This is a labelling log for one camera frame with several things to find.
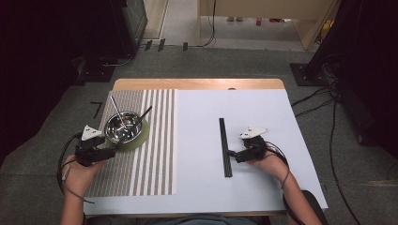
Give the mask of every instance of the striped cloth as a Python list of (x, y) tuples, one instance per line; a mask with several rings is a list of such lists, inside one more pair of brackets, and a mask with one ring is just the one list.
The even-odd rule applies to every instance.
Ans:
[(111, 95), (121, 112), (141, 115), (153, 107), (145, 117), (149, 136), (137, 149), (108, 160), (86, 197), (176, 194), (176, 90), (111, 91), (99, 130), (116, 113)]

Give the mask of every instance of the stainless steel bowl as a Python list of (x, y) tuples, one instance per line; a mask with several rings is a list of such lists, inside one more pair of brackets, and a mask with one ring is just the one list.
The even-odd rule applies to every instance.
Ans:
[(105, 124), (105, 137), (112, 143), (118, 143), (124, 135), (128, 135), (123, 143), (129, 143), (140, 135), (143, 123), (140, 122), (135, 129), (127, 133), (128, 130), (138, 121), (139, 116), (135, 112), (121, 112), (120, 120), (118, 114), (114, 114)]

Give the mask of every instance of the white plastic part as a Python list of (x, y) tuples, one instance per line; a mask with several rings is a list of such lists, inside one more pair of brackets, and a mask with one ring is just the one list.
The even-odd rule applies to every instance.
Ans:
[(84, 127), (84, 131), (83, 131), (83, 135), (82, 135), (82, 141), (90, 140), (92, 138), (98, 137), (101, 134), (102, 134), (101, 131), (96, 130), (96, 129), (91, 128), (88, 125), (86, 125)]
[(245, 132), (240, 135), (241, 139), (250, 139), (254, 138), (255, 136), (261, 135), (263, 133), (267, 133), (269, 130), (267, 128), (260, 128), (260, 127), (248, 127)]

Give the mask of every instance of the gray floor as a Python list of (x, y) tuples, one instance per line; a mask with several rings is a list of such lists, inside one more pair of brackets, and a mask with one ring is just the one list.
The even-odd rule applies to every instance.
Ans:
[[(140, 49), (134, 60), (116, 68), (109, 83), (70, 87), (38, 135), (6, 158), (0, 171), (0, 224), (58, 223), (63, 201), (55, 180), (59, 154), (72, 134), (85, 125), (99, 126), (101, 113), (93, 118), (97, 106), (90, 101), (104, 101), (116, 79), (279, 78), (293, 102), (310, 95), (316, 88), (297, 87), (289, 63), (307, 63), (313, 55), (313, 52), (293, 51), (289, 46), (284, 50), (189, 48), (186, 52), (181, 46), (166, 46), (161, 52), (156, 46), (149, 51)], [(328, 99), (328, 95), (317, 96), (296, 106), (294, 111), (302, 112)], [(393, 166), (390, 172), (389, 168), (396, 165), (397, 160), (380, 147), (358, 145), (352, 121), (345, 107), (338, 104), (332, 153), (344, 195), (362, 224), (397, 224), (398, 187), (393, 183), (373, 183), (396, 180), (398, 166)], [(329, 205), (325, 213), (329, 224), (355, 224), (344, 206), (330, 167), (332, 105), (298, 117), (298, 124)], [(284, 217), (271, 220), (273, 224), (285, 224)], [(127, 222), (131, 220), (115, 219), (116, 224)]]

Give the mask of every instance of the left hand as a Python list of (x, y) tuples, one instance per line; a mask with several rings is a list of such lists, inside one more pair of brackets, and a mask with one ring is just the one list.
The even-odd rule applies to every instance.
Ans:
[[(65, 163), (73, 160), (74, 156), (68, 156)], [(106, 160), (97, 162), (96, 164), (85, 167), (80, 165), (77, 161), (70, 163), (70, 169), (65, 181), (66, 186), (79, 196), (84, 196), (90, 188), (96, 173), (106, 164)], [(67, 166), (62, 169), (62, 174), (65, 174)]]

